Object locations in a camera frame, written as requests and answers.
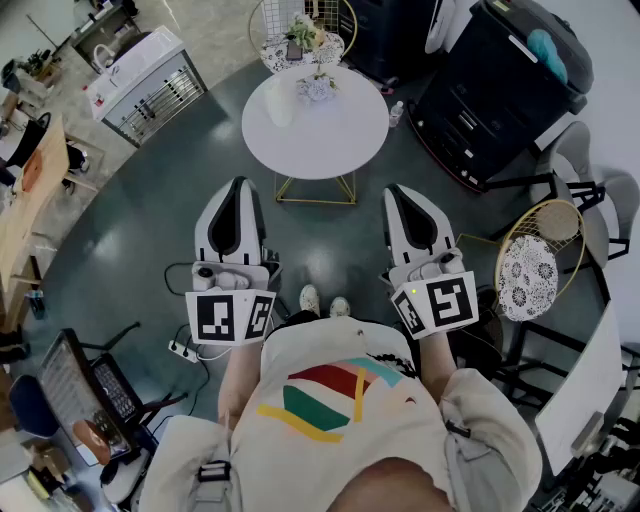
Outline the long wooden table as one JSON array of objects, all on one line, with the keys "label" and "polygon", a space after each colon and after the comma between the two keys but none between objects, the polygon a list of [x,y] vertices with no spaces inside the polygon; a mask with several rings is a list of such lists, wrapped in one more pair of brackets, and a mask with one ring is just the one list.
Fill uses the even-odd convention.
[{"label": "long wooden table", "polygon": [[22,190],[18,179],[17,196],[0,214],[0,294],[10,289],[13,268],[31,237],[40,211],[48,205],[61,186],[69,169],[63,120],[56,118],[39,142],[36,153],[41,157],[42,171],[29,192]]}]

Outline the pale blue hydrangea flower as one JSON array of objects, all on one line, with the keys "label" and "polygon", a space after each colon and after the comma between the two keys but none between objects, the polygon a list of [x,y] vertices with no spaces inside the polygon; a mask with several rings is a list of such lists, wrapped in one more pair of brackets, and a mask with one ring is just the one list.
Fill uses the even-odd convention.
[{"label": "pale blue hydrangea flower", "polygon": [[315,64],[310,75],[296,81],[296,95],[304,105],[332,100],[338,91],[335,78],[323,71],[320,63]]}]

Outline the white cup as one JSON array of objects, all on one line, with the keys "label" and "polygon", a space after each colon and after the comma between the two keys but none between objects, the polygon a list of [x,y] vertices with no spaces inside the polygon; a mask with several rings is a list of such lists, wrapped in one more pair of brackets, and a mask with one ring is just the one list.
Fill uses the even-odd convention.
[{"label": "white cup", "polygon": [[264,88],[266,111],[272,123],[279,127],[289,126],[295,114],[295,91],[289,82],[274,76]]}]

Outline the black office printer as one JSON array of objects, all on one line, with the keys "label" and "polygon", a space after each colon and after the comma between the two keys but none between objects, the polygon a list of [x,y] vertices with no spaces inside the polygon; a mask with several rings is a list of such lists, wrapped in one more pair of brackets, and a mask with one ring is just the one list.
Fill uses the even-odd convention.
[{"label": "black office printer", "polygon": [[[477,0],[471,18],[417,102],[414,131],[458,182],[475,192],[567,113],[594,81],[591,57],[568,22],[535,0]],[[561,83],[527,48],[547,31],[564,61]]]}]

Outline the blue chair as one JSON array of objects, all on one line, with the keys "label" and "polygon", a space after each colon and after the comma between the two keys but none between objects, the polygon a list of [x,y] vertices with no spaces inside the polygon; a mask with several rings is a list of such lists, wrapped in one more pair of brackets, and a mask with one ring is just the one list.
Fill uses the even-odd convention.
[{"label": "blue chair", "polygon": [[38,380],[21,375],[9,390],[9,403],[20,427],[28,434],[49,439],[59,429]]}]

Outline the white board panel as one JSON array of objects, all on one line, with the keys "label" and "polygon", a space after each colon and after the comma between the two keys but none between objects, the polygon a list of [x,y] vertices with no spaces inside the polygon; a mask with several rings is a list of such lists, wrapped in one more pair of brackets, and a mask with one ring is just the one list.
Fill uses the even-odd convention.
[{"label": "white board panel", "polygon": [[535,418],[551,473],[579,457],[603,425],[623,380],[614,306],[608,304],[568,376]]}]

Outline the grey chair black frame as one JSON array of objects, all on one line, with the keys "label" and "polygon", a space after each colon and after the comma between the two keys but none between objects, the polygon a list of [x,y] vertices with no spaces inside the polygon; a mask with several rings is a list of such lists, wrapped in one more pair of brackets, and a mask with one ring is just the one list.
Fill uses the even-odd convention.
[{"label": "grey chair black frame", "polygon": [[609,261],[629,253],[633,224],[640,212],[640,185],[626,171],[594,167],[590,161],[591,134],[575,121],[540,154],[536,176],[551,174],[553,184],[529,188],[533,203],[557,198],[574,203],[586,227],[586,249],[591,261],[605,268]]}]

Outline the black office chair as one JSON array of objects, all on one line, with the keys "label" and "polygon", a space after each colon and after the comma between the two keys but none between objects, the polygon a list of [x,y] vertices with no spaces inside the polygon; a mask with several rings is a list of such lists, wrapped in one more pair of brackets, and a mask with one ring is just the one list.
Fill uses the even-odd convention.
[{"label": "black office chair", "polygon": [[0,163],[6,167],[22,168],[51,122],[51,113],[45,112],[37,119],[20,117],[15,111],[9,121],[0,125]]}]

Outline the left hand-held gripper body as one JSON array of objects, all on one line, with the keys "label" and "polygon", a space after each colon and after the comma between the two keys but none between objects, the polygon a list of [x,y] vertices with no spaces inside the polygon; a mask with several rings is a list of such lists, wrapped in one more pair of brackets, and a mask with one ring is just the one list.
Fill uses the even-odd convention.
[{"label": "left hand-held gripper body", "polygon": [[216,261],[197,251],[193,290],[185,294],[193,342],[242,346],[264,340],[282,272],[279,254],[265,249],[258,265]]}]

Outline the white sink cabinet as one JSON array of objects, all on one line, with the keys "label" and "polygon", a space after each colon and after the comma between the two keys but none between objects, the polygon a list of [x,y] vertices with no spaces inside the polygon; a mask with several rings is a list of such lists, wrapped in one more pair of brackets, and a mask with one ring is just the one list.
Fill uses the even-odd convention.
[{"label": "white sink cabinet", "polygon": [[138,148],[207,92],[184,42],[160,26],[88,85],[94,121]]}]

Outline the white power strip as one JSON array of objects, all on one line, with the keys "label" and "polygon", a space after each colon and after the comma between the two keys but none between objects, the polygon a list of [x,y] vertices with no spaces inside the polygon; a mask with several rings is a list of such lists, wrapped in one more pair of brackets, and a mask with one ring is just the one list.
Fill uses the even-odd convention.
[{"label": "white power strip", "polygon": [[195,350],[177,342],[176,340],[169,341],[168,349],[172,353],[193,364],[197,364],[199,362],[198,354]]}]

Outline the person's right forearm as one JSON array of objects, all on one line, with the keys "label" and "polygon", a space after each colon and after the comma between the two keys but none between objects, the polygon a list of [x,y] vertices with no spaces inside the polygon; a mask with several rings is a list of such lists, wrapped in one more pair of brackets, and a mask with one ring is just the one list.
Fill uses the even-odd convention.
[{"label": "person's right forearm", "polygon": [[436,403],[441,401],[451,376],[456,372],[446,332],[433,333],[419,341],[420,379]]}]

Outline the person's cream printed shirt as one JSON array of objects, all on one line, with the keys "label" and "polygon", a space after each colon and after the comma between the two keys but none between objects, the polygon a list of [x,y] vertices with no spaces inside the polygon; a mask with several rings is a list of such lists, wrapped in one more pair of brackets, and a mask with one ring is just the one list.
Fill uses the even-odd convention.
[{"label": "person's cream printed shirt", "polygon": [[454,512],[524,512],[542,457],[515,407],[457,368],[439,403],[398,330],[349,316],[277,328],[234,430],[171,419],[142,485],[140,512],[327,512],[386,458],[419,465]]}]

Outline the white round table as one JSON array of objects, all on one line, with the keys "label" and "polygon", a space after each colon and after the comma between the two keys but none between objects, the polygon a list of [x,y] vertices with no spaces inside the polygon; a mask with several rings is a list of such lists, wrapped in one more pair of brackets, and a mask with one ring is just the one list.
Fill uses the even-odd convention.
[{"label": "white round table", "polygon": [[[345,67],[322,67],[339,87],[329,101],[304,105],[296,95],[296,81],[310,75],[314,65],[286,69],[260,83],[250,94],[242,112],[242,135],[251,154],[282,183],[274,183],[278,203],[354,205],[356,172],[376,156],[389,131],[387,104],[374,84]],[[278,76],[295,91],[293,122],[275,126],[265,108],[264,88]],[[294,198],[287,195],[296,181],[312,184],[334,180],[343,200]]]}]

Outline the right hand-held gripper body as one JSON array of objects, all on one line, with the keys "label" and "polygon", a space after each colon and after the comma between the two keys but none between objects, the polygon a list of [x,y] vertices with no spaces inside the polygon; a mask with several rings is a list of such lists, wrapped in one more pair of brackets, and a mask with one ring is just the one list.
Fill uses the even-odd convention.
[{"label": "right hand-held gripper body", "polygon": [[420,340],[468,326],[479,319],[475,276],[462,252],[451,248],[421,255],[380,275],[405,333]]}]

